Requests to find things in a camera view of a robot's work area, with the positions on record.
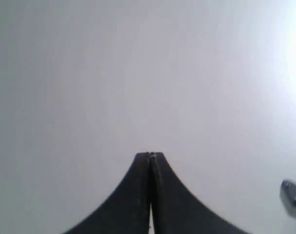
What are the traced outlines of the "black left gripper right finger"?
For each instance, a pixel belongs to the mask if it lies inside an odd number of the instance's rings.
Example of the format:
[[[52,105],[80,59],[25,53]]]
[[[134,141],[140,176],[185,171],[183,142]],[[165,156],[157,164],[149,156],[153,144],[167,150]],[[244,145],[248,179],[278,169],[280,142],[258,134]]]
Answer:
[[[156,234],[244,234],[203,205],[180,181],[163,153],[150,156],[151,205]]]

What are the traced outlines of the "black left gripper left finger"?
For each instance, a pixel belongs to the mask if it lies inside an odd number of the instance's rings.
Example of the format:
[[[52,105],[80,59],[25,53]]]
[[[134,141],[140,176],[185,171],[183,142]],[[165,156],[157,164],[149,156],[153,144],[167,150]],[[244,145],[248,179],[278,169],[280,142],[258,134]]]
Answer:
[[[113,193],[68,234],[149,233],[150,154],[137,153]]]

